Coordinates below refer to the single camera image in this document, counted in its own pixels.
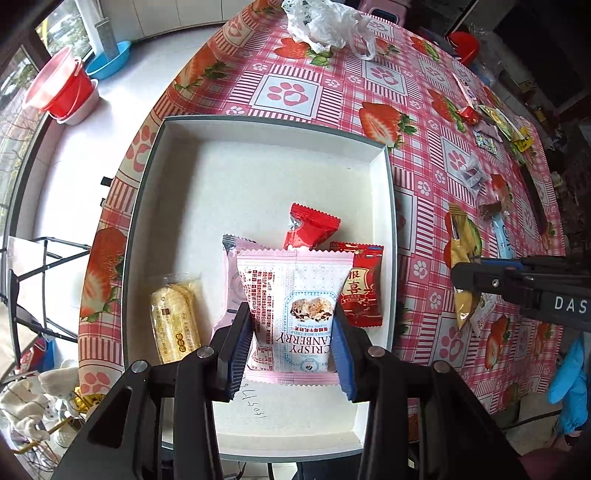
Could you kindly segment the translucent white snack packet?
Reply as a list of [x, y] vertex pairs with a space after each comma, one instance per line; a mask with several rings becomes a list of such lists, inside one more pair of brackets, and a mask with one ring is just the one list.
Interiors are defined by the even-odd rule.
[[487, 181], [486, 174], [475, 153], [472, 153], [469, 160], [459, 168], [459, 174], [463, 184], [474, 196], [478, 195]]

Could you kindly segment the pink snack packet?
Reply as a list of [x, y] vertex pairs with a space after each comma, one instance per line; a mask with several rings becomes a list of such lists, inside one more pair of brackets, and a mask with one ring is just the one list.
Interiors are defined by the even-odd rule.
[[222, 236], [222, 246], [225, 251], [225, 286], [226, 286], [226, 307], [221, 320], [213, 328], [216, 332], [226, 326], [230, 326], [235, 320], [235, 315], [243, 302], [246, 302], [245, 290], [242, 287], [242, 280], [238, 273], [238, 253], [243, 250], [259, 249], [260, 245], [255, 241], [244, 239], [231, 234]]
[[480, 133], [482, 133], [492, 139], [495, 139], [498, 142], [502, 141], [502, 137], [500, 136], [499, 130], [497, 129], [496, 125], [491, 125], [491, 124], [487, 123], [486, 121], [481, 120], [477, 125], [477, 130]]

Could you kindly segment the white cranberry crispy packet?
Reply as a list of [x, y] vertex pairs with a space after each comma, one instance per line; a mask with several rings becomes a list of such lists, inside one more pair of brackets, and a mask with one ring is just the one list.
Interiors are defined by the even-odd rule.
[[245, 377], [287, 386], [338, 383], [332, 318], [353, 268], [353, 253], [249, 249], [236, 255], [252, 315]]

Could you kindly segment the red foil snack packet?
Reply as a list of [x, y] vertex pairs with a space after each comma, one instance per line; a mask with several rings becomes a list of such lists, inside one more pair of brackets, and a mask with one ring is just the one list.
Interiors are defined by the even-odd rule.
[[329, 240], [341, 226], [341, 219], [329, 213], [294, 203], [290, 207], [290, 229], [287, 231], [283, 248], [317, 249]]

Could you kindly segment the brown bar in clear wrapper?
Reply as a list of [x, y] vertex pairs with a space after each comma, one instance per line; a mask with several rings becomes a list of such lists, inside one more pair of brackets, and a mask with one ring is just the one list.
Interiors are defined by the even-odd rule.
[[482, 221], [491, 221], [497, 215], [504, 215], [508, 212], [506, 204], [497, 200], [492, 203], [481, 203], [478, 206], [478, 215]]

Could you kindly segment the yellow biscuit in clear wrapper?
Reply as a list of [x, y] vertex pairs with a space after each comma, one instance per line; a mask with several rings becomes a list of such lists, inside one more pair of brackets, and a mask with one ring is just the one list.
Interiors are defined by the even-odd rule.
[[202, 346], [197, 322], [197, 281], [174, 278], [150, 294], [150, 321], [159, 360], [182, 360]]

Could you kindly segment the strawberry checkered tablecloth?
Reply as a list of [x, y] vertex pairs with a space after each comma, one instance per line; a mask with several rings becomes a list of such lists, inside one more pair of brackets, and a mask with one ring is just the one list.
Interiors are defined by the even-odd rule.
[[519, 317], [498, 302], [480, 335], [454, 324], [446, 265], [450, 204], [476, 218], [476, 199], [459, 178], [471, 157], [491, 182], [489, 197], [507, 184], [513, 211], [506, 218], [518, 255], [561, 255], [565, 240], [550, 171], [540, 142], [526, 162], [549, 224], [539, 230], [510, 153], [481, 150], [459, 116], [459, 81], [487, 106], [499, 98], [473, 73], [425, 39], [373, 19], [378, 55], [365, 62], [342, 50], [312, 55], [291, 38], [277, 1], [256, 1], [235, 14], [195, 53], [164, 89], [137, 130], [103, 206], [84, 280], [79, 334], [83, 396], [102, 397], [123, 370], [121, 268], [132, 206], [157, 130], [172, 115], [249, 115], [293, 120], [365, 135], [386, 144], [396, 189], [402, 336], [394, 350], [428, 364], [456, 366], [488, 411], [548, 390], [562, 330]]

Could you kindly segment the red square candy packet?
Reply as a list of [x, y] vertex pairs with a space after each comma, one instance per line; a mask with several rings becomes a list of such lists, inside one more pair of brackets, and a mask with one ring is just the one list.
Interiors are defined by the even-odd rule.
[[384, 247], [372, 244], [332, 241], [332, 251], [353, 253], [353, 267], [349, 271], [339, 303], [353, 327], [380, 327], [379, 280]]

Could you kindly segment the green yellow snack packets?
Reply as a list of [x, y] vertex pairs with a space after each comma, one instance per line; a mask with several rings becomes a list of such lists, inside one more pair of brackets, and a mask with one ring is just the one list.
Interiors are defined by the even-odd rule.
[[479, 104], [478, 109], [492, 120], [504, 137], [509, 140], [520, 153], [526, 152], [533, 145], [533, 136], [526, 126], [518, 127], [499, 108]]

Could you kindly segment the hello kitty candy packet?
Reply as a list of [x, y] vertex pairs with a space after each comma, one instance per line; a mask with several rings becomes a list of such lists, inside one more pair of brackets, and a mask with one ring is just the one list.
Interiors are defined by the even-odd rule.
[[473, 134], [476, 144], [479, 148], [491, 153], [492, 155], [497, 154], [497, 146], [492, 138], [479, 131], [474, 131]]

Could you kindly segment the black metal rack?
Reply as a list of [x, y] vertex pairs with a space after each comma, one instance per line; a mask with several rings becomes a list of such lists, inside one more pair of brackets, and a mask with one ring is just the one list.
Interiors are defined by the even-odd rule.
[[76, 270], [90, 247], [54, 237], [1, 240], [1, 376], [23, 371], [37, 341], [51, 360], [77, 358]]

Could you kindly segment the white cardboard box tray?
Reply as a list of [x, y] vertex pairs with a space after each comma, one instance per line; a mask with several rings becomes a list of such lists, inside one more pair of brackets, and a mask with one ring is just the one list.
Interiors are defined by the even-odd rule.
[[[200, 335], [226, 307], [226, 234], [283, 245], [290, 206], [335, 215], [341, 241], [384, 247], [383, 323], [370, 340], [391, 348], [397, 304], [394, 183], [388, 152], [327, 127], [247, 117], [167, 118], [148, 156], [132, 213], [122, 286], [126, 363], [158, 363], [149, 297], [166, 276], [197, 280]], [[221, 456], [239, 461], [315, 461], [358, 454], [368, 407], [337, 385], [245, 381], [213, 407]]]

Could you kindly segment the white plastic bag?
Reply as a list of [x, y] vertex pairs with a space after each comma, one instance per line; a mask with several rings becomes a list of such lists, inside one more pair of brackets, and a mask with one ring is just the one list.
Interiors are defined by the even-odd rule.
[[325, 0], [284, 0], [287, 32], [317, 54], [346, 47], [362, 60], [377, 55], [377, 40], [370, 31], [370, 18], [345, 4]]

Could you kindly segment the red plastic bucket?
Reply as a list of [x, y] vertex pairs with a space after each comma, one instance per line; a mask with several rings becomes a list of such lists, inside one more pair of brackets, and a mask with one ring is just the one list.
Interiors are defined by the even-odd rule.
[[70, 46], [65, 46], [36, 75], [26, 92], [23, 108], [64, 120], [76, 113], [94, 91], [83, 62]]

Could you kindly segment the blue plastic basin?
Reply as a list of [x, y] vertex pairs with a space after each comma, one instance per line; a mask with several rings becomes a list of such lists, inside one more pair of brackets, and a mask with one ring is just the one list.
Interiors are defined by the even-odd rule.
[[86, 65], [85, 72], [91, 79], [104, 80], [121, 70], [129, 60], [131, 42], [129, 40], [117, 43], [118, 54], [108, 60], [105, 53], [94, 56]]

